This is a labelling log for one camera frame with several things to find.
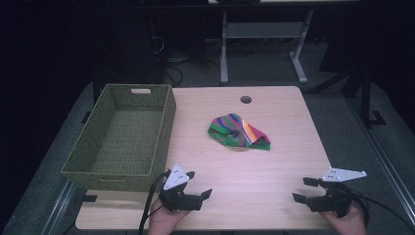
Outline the person's right hand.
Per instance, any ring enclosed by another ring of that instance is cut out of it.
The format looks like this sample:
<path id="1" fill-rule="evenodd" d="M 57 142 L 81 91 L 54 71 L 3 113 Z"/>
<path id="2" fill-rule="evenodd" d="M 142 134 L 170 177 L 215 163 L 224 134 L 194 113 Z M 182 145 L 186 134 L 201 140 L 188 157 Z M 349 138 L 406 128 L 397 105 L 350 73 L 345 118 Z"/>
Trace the person's right hand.
<path id="1" fill-rule="evenodd" d="M 363 215 L 355 206 L 350 206 L 348 214 L 338 218 L 333 212 L 322 211 L 325 218 L 340 235 L 367 235 Z"/>

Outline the colourful striped knit garment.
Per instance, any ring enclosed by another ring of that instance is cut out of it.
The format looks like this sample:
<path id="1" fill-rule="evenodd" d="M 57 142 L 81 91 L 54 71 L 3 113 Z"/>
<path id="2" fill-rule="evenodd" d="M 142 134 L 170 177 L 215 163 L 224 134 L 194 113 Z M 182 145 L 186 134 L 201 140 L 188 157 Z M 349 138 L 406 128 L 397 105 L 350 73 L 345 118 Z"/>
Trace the colourful striped knit garment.
<path id="1" fill-rule="evenodd" d="M 226 147 L 243 147 L 264 151 L 271 149 L 269 138 L 236 114 L 216 117 L 210 123 L 207 134 Z"/>

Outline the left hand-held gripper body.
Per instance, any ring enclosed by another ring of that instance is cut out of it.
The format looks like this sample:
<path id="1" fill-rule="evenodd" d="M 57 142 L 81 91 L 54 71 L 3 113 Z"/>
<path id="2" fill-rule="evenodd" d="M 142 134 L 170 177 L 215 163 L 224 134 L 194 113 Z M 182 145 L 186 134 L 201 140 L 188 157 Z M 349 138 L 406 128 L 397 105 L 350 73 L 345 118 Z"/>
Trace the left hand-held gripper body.
<path id="1" fill-rule="evenodd" d="M 184 192 L 191 180 L 186 173 L 180 164 L 175 164 L 161 188 L 159 198 L 171 212 L 199 211 L 202 207 L 201 195 L 187 195 Z"/>

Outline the dark computer tower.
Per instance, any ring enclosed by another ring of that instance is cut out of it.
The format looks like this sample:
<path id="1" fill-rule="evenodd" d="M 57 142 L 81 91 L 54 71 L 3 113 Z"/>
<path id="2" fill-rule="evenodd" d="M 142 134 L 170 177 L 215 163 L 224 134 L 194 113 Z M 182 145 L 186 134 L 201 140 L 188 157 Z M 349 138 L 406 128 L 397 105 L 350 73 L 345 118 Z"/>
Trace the dark computer tower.
<path id="1" fill-rule="evenodd" d="M 162 83 L 163 70 L 153 51 L 147 18 L 135 14 L 110 16 L 99 48 L 102 78 L 107 83 Z"/>

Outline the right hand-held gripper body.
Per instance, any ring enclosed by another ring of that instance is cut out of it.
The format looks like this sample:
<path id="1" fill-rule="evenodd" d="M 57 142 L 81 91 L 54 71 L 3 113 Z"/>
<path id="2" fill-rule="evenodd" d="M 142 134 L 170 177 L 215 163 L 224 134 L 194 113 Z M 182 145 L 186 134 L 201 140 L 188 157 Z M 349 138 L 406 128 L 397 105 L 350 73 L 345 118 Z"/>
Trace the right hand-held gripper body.
<path id="1" fill-rule="evenodd" d="M 312 212 L 335 212 L 337 217 L 348 214 L 352 202 L 356 202 L 367 214 L 367 204 L 363 203 L 345 186 L 346 181 L 366 177 L 365 171 L 329 167 L 319 180 L 319 186 L 326 194 L 324 196 L 307 198 L 306 205 Z"/>

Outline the person's left hand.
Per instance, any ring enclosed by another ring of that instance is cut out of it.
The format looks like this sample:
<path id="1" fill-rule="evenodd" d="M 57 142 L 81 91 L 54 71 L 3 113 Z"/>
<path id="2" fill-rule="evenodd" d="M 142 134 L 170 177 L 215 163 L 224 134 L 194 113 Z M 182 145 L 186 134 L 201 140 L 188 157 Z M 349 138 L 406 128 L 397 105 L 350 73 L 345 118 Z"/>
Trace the person's left hand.
<path id="1" fill-rule="evenodd" d="M 170 235 L 189 211 L 170 211 L 156 199 L 151 205 L 148 235 Z"/>

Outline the grey metal desk frame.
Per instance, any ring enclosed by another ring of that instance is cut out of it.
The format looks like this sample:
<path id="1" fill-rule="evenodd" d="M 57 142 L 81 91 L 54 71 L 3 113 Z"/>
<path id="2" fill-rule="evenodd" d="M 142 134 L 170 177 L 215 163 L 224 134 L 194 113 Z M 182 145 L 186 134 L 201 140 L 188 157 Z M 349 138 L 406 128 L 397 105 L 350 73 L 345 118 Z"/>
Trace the grey metal desk frame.
<path id="1" fill-rule="evenodd" d="M 307 11 L 302 22 L 286 23 L 229 23 L 227 13 L 223 14 L 221 27 L 220 83 L 227 84 L 227 40 L 228 39 L 296 39 L 297 47 L 289 53 L 297 78 L 301 84 L 308 79 L 300 62 L 300 53 L 310 27 L 312 11 Z"/>

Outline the black metal stand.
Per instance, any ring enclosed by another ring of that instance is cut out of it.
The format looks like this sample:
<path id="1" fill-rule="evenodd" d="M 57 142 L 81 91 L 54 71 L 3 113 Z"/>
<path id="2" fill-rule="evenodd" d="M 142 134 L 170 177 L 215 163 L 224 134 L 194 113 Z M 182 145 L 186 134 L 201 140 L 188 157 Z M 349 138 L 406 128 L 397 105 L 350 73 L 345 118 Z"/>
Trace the black metal stand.
<path id="1" fill-rule="evenodd" d="M 344 97 L 354 97 L 360 92 L 359 116 L 366 127 L 373 125 L 386 125 L 386 121 L 378 111 L 370 109 L 371 78 L 366 68 L 354 66 L 347 72 L 347 80 L 342 94 Z"/>

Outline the green woven basket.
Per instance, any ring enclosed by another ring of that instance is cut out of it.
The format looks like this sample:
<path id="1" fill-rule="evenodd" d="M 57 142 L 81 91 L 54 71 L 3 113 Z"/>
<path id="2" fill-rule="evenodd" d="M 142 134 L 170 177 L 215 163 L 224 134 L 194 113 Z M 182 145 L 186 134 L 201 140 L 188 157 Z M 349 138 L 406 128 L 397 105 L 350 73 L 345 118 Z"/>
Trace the green woven basket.
<path id="1" fill-rule="evenodd" d="M 108 84 L 62 168 L 89 190 L 147 192 L 165 170 L 176 102 L 167 84 Z"/>

